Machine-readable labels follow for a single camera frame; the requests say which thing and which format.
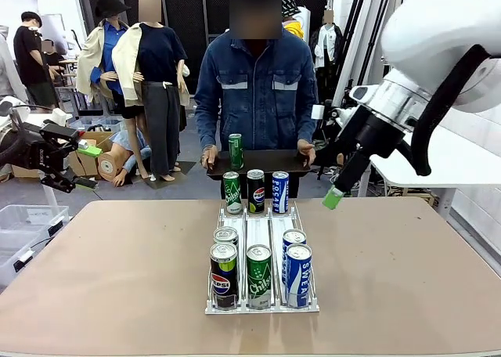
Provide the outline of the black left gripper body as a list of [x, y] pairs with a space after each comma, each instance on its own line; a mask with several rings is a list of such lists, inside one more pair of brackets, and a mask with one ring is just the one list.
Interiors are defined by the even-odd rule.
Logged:
[[65, 157], [58, 138], [49, 133], [28, 132], [20, 148], [11, 157], [11, 164], [25, 168], [38, 169], [44, 173], [56, 173], [65, 170]]

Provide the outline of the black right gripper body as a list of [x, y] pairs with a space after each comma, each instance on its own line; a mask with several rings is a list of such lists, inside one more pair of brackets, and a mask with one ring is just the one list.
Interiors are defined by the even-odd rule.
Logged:
[[372, 155], [388, 158], [404, 136], [401, 129], [359, 106], [337, 138], [342, 148], [351, 154], [333, 183], [337, 191], [348, 193], [369, 166]]

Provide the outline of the person's left hand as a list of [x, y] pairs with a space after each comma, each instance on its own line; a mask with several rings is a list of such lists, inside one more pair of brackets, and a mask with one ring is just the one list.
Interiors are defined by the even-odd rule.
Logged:
[[299, 139], [297, 142], [297, 151], [303, 157], [303, 166], [311, 166], [316, 158], [315, 146], [310, 142]]

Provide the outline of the person's right hand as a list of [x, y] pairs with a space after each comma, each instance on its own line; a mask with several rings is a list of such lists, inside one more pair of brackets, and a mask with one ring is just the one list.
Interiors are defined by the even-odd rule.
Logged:
[[204, 147], [200, 163], [205, 169], [212, 169], [216, 158], [218, 157], [218, 147], [216, 145], [209, 145]]

